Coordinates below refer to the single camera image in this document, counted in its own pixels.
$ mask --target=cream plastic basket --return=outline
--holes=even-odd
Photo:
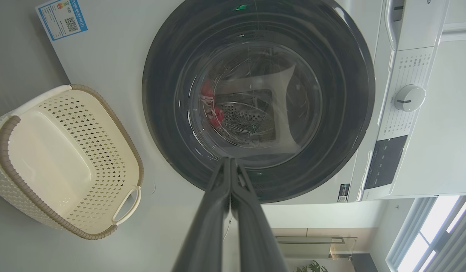
[[[141,201],[142,176],[124,127],[86,86],[54,88],[0,117],[0,195],[50,227],[110,235]],[[133,206],[116,218],[132,193]]]

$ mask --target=wire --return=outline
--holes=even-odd
[[[231,217],[231,218],[229,219],[228,228],[226,229],[226,233],[224,234],[223,241],[226,239],[226,236],[228,235],[229,226],[231,226],[231,219],[233,219],[233,217]]]
[[[155,183],[154,183],[154,190],[152,191],[152,193],[147,193],[147,194],[146,194],[146,193],[143,193],[142,195],[143,195],[143,196],[150,196],[150,195],[152,195],[152,194],[155,192],[155,188],[156,188],[156,186],[155,186]]]

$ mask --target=dial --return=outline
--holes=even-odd
[[[426,90],[416,85],[404,86],[396,95],[395,107],[412,112],[421,107],[426,98]]]

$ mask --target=white wall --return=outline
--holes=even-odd
[[[272,228],[377,227],[385,200],[315,205],[263,205]]]
[[[466,0],[450,0],[445,24],[466,22]]]
[[[370,252],[379,272],[390,272],[385,259],[404,224],[413,202],[414,198],[399,198],[389,200],[385,206]]]

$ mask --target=basket handle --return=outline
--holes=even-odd
[[[115,217],[117,216],[119,211],[122,209],[122,206],[125,204],[125,201],[127,200],[127,198],[129,198],[130,194],[133,191],[137,191],[137,198],[136,198],[136,201],[134,202],[134,205],[132,205],[130,210],[121,219],[115,220]],[[127,194],[127,196],[122,201],[122,203],[120,204],[119,208],[117,208],[117,211],[115,212],[115,214],[113,215],[112,223],[115,224],[115,225],[119,225],[119,224],[122,224],[123,222],[125,222],[127,219],[129,219],[129,217],[136,211],[137,207],[139,206],[139,203],[141,201],[141,195],[142,195],[142,192],[141,192],[141,187],[140,186],[137,186],[136,188],[131,189],[129,191],[129,193]]]

